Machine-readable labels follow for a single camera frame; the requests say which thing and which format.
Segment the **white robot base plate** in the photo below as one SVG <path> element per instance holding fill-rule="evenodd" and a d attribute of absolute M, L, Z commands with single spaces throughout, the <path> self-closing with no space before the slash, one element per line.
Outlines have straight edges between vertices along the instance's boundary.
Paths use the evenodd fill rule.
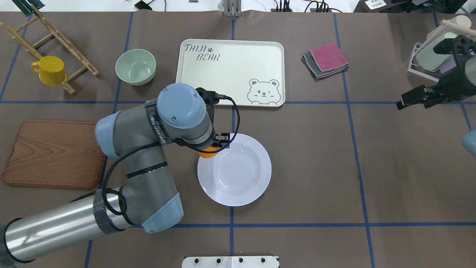
<path fill-rule="evenodd" d="M 279 268 L 277 256 L 189 256 L 182 268 Z"/>

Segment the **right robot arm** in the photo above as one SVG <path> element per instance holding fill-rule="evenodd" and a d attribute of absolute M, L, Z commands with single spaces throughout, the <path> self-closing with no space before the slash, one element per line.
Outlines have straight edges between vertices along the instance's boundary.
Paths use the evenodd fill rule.
<path fill-rule="evenodd" d="M 456 66 L 445 72 L 433 86 L 421 85 L 401 95 L 396 103 L 397 109 L 402 110 L 411 105 L 423 105 L 430 108 L 438 104 L 459 102 L 466 123 L 471 129 L 461 138 L 464 148 L 475 156 L 475 124 L 469 121 L 469 113 L 462 103 L 463 100 L 475 96 L 475 56 L 470 54 L 468 59 L 462 55 L 455 60 Z"/>

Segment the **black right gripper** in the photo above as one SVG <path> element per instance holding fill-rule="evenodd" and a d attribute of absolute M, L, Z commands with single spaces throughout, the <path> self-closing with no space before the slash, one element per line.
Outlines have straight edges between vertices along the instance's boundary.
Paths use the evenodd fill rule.
<path fill-rule="evenodd" d="M 445 103 L 462 101 L 470 97 L 470 81 L 464 71 L 452 69 L 445 73 L 439 82 L 431 87 L 418 86 L 401 95 L 396 103 L 402 110 L 411 105 L 423 104 L 425 108 Z"/>

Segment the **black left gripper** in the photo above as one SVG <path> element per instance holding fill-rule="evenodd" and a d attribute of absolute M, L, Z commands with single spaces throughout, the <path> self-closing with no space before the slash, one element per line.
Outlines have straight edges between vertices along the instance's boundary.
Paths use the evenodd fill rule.
<path fill-rule="evenodd" d="M 217 150 L 230 147 L 231 139 L 232 139 L 232 136 L 230 133 L 218 134 L 215 130 L 213 130 L 210 137 L 211 137 L 211 142 L 209 147 L 216 148 Z"/>

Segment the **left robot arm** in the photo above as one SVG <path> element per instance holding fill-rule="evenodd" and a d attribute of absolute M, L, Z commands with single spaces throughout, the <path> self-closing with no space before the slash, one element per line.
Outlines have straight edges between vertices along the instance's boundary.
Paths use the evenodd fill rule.
<path fill-rule="evenodd" d="M 15 268 L 138 224 L 157 233 L 180 222 L 180 193 L 163 146 L 177 144 L 203 154 L 229 147 L 234 138 L 216 134 L 213 127 L 213 106 L 220 100 L 236 104 L 229 96 L 173 83 L 156 99 L 100 119 L 97 144 L 116 158 L 102 188 L 57 209 L 2 224 L 1 267 Z"/>

